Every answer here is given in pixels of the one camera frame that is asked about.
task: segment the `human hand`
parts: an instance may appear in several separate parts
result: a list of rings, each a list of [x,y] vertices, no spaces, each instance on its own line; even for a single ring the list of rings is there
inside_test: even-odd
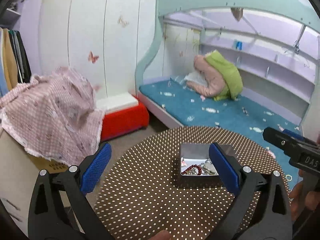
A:
[[[171,235],[167,230],[162,230],[155,236],[151,237],[149,240],[170,240]]]
[[[303,178],[304,171],[299,170],[299,176]],[[299,197],[302,191],[303,181],[294,186],[289,194],[289,198],[293,198],[291,202],[291,219],[295,221],[299,216]],[[320,202],[320,192],[310,191],[305,199],[305,205],[309,210],[314,211]]]

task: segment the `round table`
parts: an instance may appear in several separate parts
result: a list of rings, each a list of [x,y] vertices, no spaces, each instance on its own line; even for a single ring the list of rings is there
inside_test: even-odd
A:
[[[225,187],[175,187],[182,142],[231,144],[241,165],[280,171],[288,190],[280,165],[245,136],[213,127],[167,130],[130,148],[104,178],[95,212],[115,239],[149,239],[164,229],[171,239],[205,239],[224,215],[234,198]],[[248,226],[258,198],[255,193],[240,228]]]

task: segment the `metal bolt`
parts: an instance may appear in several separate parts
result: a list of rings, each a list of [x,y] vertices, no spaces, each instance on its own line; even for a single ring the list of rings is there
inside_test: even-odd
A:
[[[280,172],[279,171],[273,171],[273,175],[275,175],[276,177],[280,176]]]
[[[47,173],[46,170],[41,170],[41,171],[39,172],[39,175],[40,175],[40,176],[44,176],[44,175],[46,175],[46,173]]]
[[[71,167],[69,168],[69,171],[70,171],[70,172],[76,172],[77,170],[78,170],[78,167],[75,166],[75,165],[73,165],[73,166],[71,166]]]
[[[248,166],[244,166],[242,169],[243,169],[243,171],[246,172],[246,173],[251,172],[251,168],[248,167]]]

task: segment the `blue gripper pad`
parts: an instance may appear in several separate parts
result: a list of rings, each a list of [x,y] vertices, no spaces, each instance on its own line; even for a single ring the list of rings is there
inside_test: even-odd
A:
[[[292,132],[292,131],[287,130],[287,129],[284,129],[282,132],[283,132],[284,134],[286,134],[286,135],[289,135],[290,137],[293,137],[293,138],[295,138],[295,139],[298,139],[299,141],[304,141],[304,137],[301,136],[301,135],[299,135],[299,134],[297,134],[297,133],[295,133],[295,132]]]
[[[227,190],[237,196],[240,193],[238,174],[214,144],[209,147],[209,157]]]
[[[82,175],[80,190],[84,195],[93,191],[110,158],[111,145],[106,143]]]

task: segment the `blue mattress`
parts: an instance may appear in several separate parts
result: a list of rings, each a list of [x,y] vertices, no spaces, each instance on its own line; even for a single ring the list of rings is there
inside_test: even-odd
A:
[[[240,133],[264,148],[269,147],[287,175],[289,188],[297,183],[298,169],[289,165],[289,157],[262,137],[266,127],[299,133],[295,124],[243,96],[238,96],[236,101],[216,102],[211,98],[202,101],[199,94],[174,80],[142,85],[140,91],[183,125],[219,126]]]

